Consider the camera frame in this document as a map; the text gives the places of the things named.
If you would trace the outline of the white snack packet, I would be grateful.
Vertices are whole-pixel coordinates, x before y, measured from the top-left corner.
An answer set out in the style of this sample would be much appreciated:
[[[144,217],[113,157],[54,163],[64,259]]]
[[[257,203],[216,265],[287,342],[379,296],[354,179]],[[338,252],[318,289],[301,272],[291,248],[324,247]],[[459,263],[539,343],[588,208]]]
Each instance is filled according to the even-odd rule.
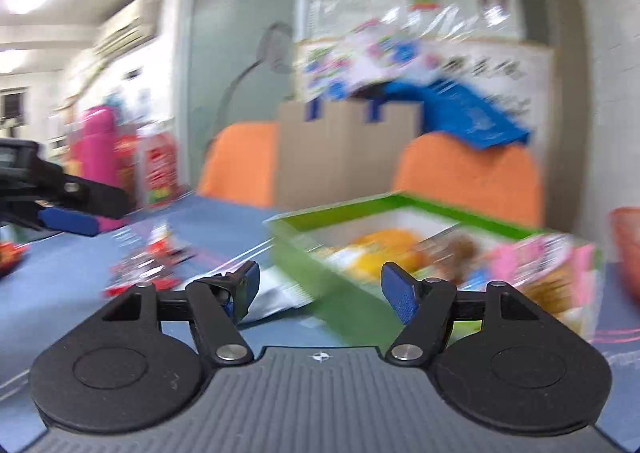
[[[242,323],[254,323],[273,314],[303,308],[314,299],[275,265],[260,271],[260,284]]]

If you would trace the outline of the pink thermos bottle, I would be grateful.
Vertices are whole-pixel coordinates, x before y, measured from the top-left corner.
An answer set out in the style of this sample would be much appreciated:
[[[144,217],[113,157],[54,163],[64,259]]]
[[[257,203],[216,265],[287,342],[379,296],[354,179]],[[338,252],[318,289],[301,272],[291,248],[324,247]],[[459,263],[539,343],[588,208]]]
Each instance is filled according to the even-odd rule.
[[[117,138],[118,128],[112,108],[93,106],[81,114],[74,129],[73,145],[74,156],[80,163],[81,178],[120,188],[115,152]],[[126,225],[127,216],[122,219],[99,216],[100,231],[104,233],[122,228]]]

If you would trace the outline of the pink striped chip bag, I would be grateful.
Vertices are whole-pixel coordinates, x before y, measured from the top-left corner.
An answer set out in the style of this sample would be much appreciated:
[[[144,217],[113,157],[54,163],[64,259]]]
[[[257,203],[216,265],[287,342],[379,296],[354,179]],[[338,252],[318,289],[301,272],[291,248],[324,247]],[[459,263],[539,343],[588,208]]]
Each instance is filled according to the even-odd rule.
[[[529,236],[484,255],[486,279],[508,283],[553,315],[584,309],[596,295],[597,248],[565,233]]]

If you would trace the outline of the yellow egg yolk pastry packet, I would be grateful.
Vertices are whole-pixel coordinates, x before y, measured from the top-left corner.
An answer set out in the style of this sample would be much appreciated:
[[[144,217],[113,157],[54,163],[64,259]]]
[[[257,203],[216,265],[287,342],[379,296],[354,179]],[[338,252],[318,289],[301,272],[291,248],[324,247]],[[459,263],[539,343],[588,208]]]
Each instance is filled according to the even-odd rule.
[[[405,229],[385,229],[357,237],[342,248],[332,248],[326,260],[355,279],[380,283],[386,262],[395,262],[409,273],[419,271],[423,259],[416,251],[421,236]]]

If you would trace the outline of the small red brown snack packet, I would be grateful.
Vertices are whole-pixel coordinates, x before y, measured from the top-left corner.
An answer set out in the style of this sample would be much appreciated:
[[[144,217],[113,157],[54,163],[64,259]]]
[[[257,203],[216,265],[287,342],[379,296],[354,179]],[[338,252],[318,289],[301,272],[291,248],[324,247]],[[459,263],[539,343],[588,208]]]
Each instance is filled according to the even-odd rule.
[[[22,261],[26,246],[14,244],[9,241],[0,242],[0,275],[5,277],[12,272]]]

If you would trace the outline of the green open cardboard box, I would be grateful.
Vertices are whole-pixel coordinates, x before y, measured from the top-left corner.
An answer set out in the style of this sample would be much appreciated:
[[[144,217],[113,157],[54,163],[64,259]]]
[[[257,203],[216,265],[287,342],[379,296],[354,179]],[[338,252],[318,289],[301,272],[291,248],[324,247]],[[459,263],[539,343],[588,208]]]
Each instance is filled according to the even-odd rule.
[[[408,194],[388,193],[267,220],[271,260],[311,299],[311,311],[350,346],[390,346],[401,321],[383,265],[459,291],[504,281],[591,339],[601,303],[601,254],[571,234],[510,224]]]

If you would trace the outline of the white juice bottle red label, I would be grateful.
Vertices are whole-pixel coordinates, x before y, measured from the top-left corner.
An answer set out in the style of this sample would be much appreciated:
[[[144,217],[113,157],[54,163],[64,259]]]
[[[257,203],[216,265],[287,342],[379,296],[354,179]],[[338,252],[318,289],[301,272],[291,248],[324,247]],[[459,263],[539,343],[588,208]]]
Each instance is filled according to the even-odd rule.
[[[178,198],[177,149],[170,132],[143,132],[138,140],[137,187],[143,208],[160,208]]]

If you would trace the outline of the clear orange nut packet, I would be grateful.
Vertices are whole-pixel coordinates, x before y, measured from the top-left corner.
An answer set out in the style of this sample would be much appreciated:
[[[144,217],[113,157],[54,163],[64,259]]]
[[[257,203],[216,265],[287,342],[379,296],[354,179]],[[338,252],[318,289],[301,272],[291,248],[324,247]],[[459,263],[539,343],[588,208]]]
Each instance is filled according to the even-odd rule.
[[[416,245],[423,267],[416,273],[420,279],[439,279],[462,285],[469,277],[480,247],[471,234],[460,226],[439,232]]]

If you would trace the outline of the orange chair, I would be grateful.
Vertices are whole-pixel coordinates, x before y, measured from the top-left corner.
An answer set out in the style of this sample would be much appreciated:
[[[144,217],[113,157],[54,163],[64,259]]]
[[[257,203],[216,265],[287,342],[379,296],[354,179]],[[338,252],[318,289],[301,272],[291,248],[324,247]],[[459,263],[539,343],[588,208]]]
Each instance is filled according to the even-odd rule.
[[[542,179],[520,143],[474,150],[443,132],[430,132],[401,152],[392,189],[514,225],[544,224]]]
[[[277,142],[275,122],[224,128],[207,152],[196,193],[234,204],[272,207]]]

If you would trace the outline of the dark red date packet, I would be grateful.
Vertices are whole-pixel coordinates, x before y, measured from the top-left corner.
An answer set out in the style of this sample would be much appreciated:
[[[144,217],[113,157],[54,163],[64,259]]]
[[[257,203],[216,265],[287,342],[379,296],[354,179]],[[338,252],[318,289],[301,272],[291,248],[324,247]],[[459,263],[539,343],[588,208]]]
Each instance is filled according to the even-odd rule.
[[[166,220],[154,222],[148,232],[133,226],[122,228],[114,238],[124,257],[110,267],[111,280],[103,290],[106,298],[115,298],[135,286],[170,291],[181,283],[178,265],[195,256],[192,246],[178,239]]]

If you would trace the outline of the blue fabric bag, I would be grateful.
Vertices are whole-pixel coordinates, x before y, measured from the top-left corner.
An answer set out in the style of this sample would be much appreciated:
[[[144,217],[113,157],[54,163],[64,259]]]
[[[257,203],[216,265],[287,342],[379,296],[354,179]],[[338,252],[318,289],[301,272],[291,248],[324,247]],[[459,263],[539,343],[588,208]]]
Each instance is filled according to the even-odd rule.
[[[490,101],[454,80],[437,78],[429,85],[393,80],[366,89],[373,104],[372,120],[390,102],[419,106],[418,135],[441,132],[466,146],[484,151],[512,143],[526,146],[530,131],[511,121]]]

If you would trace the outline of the red plastic bowl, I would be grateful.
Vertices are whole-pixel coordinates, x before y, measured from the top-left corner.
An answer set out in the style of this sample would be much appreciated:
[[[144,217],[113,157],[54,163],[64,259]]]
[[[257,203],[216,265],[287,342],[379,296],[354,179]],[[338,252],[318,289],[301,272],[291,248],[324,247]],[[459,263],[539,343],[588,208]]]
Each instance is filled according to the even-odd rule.
[[[620,278],[629,295],[640,297],[640,210],[638,207],[618,207],[608,215],[617,257]]]

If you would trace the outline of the floral cloth bundle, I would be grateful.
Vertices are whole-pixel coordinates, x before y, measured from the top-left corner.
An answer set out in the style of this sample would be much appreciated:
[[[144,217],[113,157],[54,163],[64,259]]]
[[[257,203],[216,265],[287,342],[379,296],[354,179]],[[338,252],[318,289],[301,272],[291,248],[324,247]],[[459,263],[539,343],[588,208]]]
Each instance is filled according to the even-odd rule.
[[[363,87],[400,80],[433,83],[444,57],[436,44],[405,28],[369,21],[336,39],[297,46],[296,96],[341,101]]]

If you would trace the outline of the air conditioner unit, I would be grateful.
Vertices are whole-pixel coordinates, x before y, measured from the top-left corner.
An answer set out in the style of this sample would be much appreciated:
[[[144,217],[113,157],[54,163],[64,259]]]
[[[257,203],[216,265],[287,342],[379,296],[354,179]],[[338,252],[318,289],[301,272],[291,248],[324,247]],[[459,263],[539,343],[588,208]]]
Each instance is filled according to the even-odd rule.
[[[98,59],[111,59],[137,47],[157,33],[158,0],[133,0],[99,29],[93,45]]]

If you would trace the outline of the right orange chair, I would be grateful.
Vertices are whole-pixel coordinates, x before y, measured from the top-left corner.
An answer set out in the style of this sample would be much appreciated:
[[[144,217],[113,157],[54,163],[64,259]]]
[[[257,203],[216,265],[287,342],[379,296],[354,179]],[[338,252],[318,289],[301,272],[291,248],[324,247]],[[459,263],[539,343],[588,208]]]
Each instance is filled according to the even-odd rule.
[[[474,150],[443,132],[430,132],[401,152],[392,189],[514,225],[544,224],[542,179],[520,143]]]

